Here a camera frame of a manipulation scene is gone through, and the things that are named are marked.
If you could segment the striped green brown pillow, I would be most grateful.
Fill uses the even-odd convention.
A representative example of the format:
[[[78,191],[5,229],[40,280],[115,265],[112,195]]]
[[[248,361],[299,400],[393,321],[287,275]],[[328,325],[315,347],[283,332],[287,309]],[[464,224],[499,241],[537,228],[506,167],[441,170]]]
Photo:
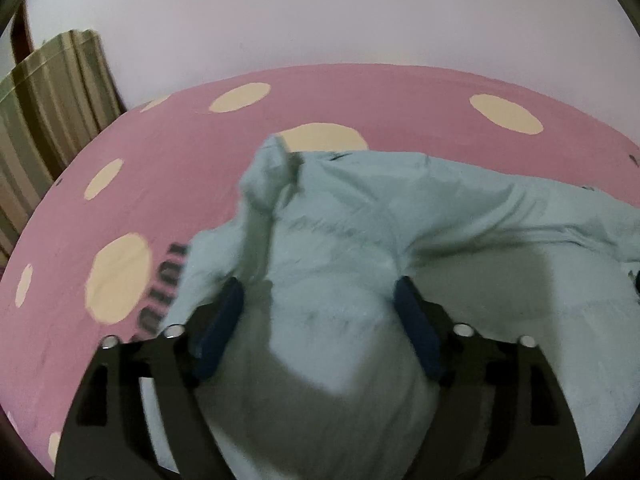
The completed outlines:
[[[101,38],[69,30],[47,41],[1,81],[1,263],[73,159],[125,107]]]

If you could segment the pink polka dot bedspread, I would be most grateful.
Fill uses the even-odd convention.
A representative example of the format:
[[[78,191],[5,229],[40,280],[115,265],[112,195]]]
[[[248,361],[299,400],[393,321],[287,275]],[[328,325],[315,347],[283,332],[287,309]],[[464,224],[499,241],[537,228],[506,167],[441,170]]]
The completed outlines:
[[[1,280],[1,406],[45,471],[96,341],[152,334],[183,245],[232,217],[240,177],[273,133],[639,200],[639,149],[626,136],[543,94],[456,70],[282,68],[134,108],[50,188]]]

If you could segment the light blue puffer jacket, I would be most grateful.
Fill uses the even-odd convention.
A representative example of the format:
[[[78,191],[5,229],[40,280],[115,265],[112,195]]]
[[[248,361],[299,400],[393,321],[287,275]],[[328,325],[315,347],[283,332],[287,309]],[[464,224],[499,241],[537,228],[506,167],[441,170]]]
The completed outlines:
[[[598,190],[419,153],[268,140],[236,216],[190,241],[166,324],[227,278],[246,304],[198,402],[240,479],[398,479],[438,388],[392,306],[408,276],[456,321],[540,344],[588,469],[639,404],[639,211]]]

